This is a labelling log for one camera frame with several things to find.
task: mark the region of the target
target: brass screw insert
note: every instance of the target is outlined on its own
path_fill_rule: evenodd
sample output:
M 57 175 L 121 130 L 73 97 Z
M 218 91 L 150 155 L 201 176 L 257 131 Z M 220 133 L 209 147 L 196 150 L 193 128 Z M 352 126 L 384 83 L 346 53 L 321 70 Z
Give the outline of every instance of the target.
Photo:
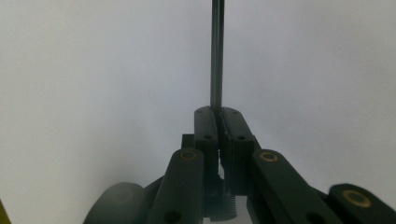
M 358 207 L 367 208 L 372 205 L 370 199 L 367 196 L 353 189 L 344 189 L 343 196 L 349 203 L 352 203 Z
M 277 161 L 277 155 L 272 152 L 263 152 L 260 158 L 264 161 Z
M 180 158 L 184 161 L 192 161 L 195 160 L 197 155 L 193 151 L 183 151 L 180 153 Z

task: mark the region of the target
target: white wall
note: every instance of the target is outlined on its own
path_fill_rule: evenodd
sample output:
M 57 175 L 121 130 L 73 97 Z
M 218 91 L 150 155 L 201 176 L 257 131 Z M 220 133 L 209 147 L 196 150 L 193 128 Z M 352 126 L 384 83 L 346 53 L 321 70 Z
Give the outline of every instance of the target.
M 81 223 L 163 175 L 209 104 L 211 1 L 0 2 L 0 198 Z M 227 1 L 224 105 L 315 188 L 396 208 L 396 3 Z

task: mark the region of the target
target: black rod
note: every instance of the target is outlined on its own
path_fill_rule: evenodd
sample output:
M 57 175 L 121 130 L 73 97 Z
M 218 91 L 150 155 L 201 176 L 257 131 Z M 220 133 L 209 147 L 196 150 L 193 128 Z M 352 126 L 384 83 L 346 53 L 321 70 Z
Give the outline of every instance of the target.
M 221 110 L 222 64 L 224 39 L 224 0 L 212 1 L 212 64 L 210 107 L 217 115 Z

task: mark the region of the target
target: black plastic part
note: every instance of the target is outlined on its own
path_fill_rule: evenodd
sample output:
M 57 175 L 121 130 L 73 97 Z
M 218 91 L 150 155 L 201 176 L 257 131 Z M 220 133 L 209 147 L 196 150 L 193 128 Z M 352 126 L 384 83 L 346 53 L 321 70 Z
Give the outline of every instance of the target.
M 205 217 L 210 217 L 211 222 L 236 218 L 235 196 L 205 197 Z
M 345 223 L 351 224 L 394 224 L 396 212 L 370 191 L 342 184 L 330 189 L 328 204 Z
M 163 176 L 148 224 L 202 223 L 204 154 L 194 148 L 176 151 Z
M 253 137 L 254 137 L 254 149 L 255 149 L 255 150 L 261 150 L 262 147 L 260 146 L 259 141 L 257 141 L 256 136 L 253 135 Z
M 209 106 L 194 112 L 194 147 L 205 155 L 205 194 L 219 196 L 219 140 L 215 115 Z
M 239 111 L 223 107 L 220 116 L 223 121 L 220 159 L 226 190 L 232 195 L 247 195 L 248 162 L 258 143 Z
M 312 190 L 317 193 L 317 195 L 321 198 L 321 200 L 323 200 L 323 202 L 325 202 L 325 203 L 327 202 L 327 194 L 323 193 L 322 191 L 320 191 L 318 189 L 312 188 Z
M 253 224 L 276 223 L 268 204 L 254 183 L 251 184 L 247 194 L 247 210 Z
M 146 208 L 142 187 L 131 183 L 119 183 L 108 188 L 93 205 L 84 224 L 141 223 Z
M 160 188 L 162 182 L 163 182 L 163 178 L 161 177 L 144 188 L 145 198 L 143 200 L 143 208 L 145 209 L 146 214 L 154 204 L 155 197 L 157 196 L 158 189 Z
M 184 147 L 194 147 L 194 134 L 184 133 L 181 136 L 181 148 Z
M 342 223 L 280 153 L 256 150 L 251 173 L 276 223 Z

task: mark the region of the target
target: metal rod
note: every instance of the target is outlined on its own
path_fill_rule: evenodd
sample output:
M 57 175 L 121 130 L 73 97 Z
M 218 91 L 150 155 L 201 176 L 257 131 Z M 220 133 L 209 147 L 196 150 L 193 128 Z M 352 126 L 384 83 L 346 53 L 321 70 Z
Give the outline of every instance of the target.
M 224 0 L 212 1 L 212 64 L 210 107 L 217 115 L 221 110 L 222 64 L 224 39 Z

